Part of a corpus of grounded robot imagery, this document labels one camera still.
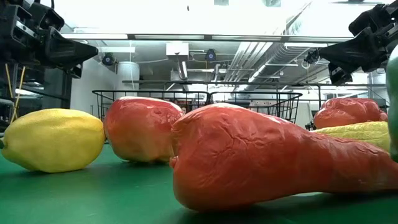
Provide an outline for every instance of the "wire basket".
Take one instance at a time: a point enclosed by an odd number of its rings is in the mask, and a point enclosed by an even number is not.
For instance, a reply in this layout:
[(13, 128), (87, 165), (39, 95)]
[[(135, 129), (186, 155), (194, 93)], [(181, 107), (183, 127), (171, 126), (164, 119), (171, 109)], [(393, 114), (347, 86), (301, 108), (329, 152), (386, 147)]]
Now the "wire basket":
[(205, 91), (161, 91), (161, 90), (93, 90), (97, 96), (98, 118), (104, 121), (112, 103), (123, 96), (140, 96), (170, 101), (179, 105), (186, 113), (210, 102), (210, 94)]
[(273, 115), (296, 122), (301, 93), (261, 91), (220, 91), (210, 94), (212, 103), (230, 103), (262, 114)]

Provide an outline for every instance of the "lemon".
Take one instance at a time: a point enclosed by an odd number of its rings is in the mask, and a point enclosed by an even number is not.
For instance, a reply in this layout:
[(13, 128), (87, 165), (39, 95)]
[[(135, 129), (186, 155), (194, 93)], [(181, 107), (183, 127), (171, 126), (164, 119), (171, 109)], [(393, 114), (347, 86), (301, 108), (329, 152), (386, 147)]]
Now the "lemon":
[(101, 153), (103, 123), (78, 110), (46, 109), (14, 121), (2, 138), (7, 160), (29, 170), (66, 172), (82, 169)]

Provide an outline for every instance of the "fake vegetable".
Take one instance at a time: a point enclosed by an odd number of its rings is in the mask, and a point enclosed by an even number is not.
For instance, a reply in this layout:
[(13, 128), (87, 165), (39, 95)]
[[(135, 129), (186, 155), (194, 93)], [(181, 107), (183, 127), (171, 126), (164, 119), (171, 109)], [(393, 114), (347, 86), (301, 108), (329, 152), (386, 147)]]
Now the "fake vegetable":
[(93, 162), (104, 145), (101, 120), (77, 110), (29, 113), (6, 129), (1, 153), (29, 170), (65, 172)]
[(380, 147), (386, 152), (390, 151), (390, 135), (388, 133), (388, 124), (385, 121), (322, 128), (313, 132), (327, 134), (336, 138), (359, 140)]
[(374, 100), (361, 98), (330, 99), (313, 119), (318, 129), (368, 121), (387, 121), (387, 114), (379, 109)]
[(173, 156), (172, 124), (183, 116), (177, 105), (154, 98), (125, 96), (108, 110), (104, 126), (114, 153), (127, 161), (164, 161)]
[(225, 210), (304, 192), (398, 189), (398, 164), (371, 144), (311, 133), (228, 104), (199, 108), (173, 125), (177, 200)]

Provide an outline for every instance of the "green table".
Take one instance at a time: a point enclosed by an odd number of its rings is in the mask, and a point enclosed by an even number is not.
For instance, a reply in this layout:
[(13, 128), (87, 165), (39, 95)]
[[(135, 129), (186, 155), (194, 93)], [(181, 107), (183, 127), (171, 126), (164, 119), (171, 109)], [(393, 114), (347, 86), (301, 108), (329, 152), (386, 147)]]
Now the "green table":
[(398, 194), (292, 196), (221, 213), (196, 213), (174, 198), (167, 166), (121, 162), (109, 146), (88, 168), (27, 172), (0, 158), (1, 224), (398, 223)]

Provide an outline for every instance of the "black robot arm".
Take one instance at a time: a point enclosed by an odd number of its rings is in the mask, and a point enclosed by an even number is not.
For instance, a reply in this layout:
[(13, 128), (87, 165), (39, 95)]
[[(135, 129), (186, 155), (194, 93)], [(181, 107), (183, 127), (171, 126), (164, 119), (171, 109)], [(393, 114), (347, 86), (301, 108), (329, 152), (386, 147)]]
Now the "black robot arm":
[(351, 74), (358, 69), (371, 72), (384, 68), (390, 53), (398, 44), (398, 0), (378, 4), (363, 12), (348, 27), (353, 39), (308, 53), (305, 61), (315, 63), (324, 58), (334, 85), (352, 82)]
[(38, 0), (0, 0), (0, 63), (59, 68), (81, 77), (82, 63), (96, 47), (62, 37), (65, 22)]

